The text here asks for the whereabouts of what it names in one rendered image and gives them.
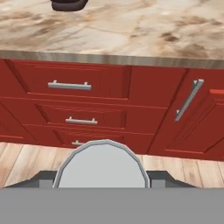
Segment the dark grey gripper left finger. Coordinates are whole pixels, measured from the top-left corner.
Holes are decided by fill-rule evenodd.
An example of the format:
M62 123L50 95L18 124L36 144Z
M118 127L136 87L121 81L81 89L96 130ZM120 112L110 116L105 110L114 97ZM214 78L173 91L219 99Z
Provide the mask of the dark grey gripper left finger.
M52 188L56 174L57 174L56 171L39 171L32 178L18 182L8 187Z

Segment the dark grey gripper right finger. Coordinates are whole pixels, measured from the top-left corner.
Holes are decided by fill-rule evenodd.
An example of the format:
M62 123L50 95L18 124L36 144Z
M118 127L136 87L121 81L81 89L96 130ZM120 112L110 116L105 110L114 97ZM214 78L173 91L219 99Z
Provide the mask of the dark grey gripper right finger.
M168 171L147 171L151 188L194 188L194 185L175 179Z

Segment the grey round disc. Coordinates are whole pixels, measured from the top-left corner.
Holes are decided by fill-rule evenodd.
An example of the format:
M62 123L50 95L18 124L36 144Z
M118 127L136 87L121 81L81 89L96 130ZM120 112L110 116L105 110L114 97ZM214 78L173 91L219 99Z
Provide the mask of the grey round disc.
M146 170L126 145L95 140L79 146L57 171L53 188L150 188Z

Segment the red cupboard door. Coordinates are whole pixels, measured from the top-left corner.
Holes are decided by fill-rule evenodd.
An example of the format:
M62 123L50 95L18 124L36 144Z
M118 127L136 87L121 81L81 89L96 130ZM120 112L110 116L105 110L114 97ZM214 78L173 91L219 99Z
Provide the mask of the red cupboard door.
M193 88L205 82L178 122L180 109ZM151 155L224 161L224 70L191 69L149 148Z

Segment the small red drawer front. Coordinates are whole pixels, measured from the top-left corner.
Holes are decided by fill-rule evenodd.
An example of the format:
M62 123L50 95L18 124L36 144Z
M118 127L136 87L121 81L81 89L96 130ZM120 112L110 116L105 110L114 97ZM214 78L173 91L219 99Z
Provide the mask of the small red drawer front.
M38 144L64 148L77 148L77 145L74 145L74 143L84 144L88 141L109 139L126 144L136 154L146 154L153 139L152 134L123 131L112 132L40 125L25 125L25 127L35 137Z

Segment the middle-sized red drawer front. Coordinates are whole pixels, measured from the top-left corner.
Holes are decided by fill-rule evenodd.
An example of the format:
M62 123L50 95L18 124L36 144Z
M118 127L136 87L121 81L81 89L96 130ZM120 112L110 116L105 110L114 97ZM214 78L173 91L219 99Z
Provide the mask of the middle-sized red drawer front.
M94 104L68 101L47 101L1 97L0 102L22 124L50 124L65 127L124 130L134 133L155 134L166 108ZM69 123L65 120L91 120L97 125Z

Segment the large red drawer front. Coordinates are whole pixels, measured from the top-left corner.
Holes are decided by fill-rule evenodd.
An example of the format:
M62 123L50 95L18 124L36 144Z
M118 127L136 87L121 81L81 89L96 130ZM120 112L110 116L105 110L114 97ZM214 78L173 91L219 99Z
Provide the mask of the large red drawer front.
M157 66L115 66L0 59L0 95L77 102L169 106L186 71ZM48 82L91 85L90 90L51 88Z

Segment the black rounded object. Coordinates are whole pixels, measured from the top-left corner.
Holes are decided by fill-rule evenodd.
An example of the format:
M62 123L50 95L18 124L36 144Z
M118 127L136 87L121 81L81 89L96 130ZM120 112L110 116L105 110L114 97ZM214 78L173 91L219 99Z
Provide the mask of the black rounded object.
M51 0L51 2L55 11L80 11L88 0Z

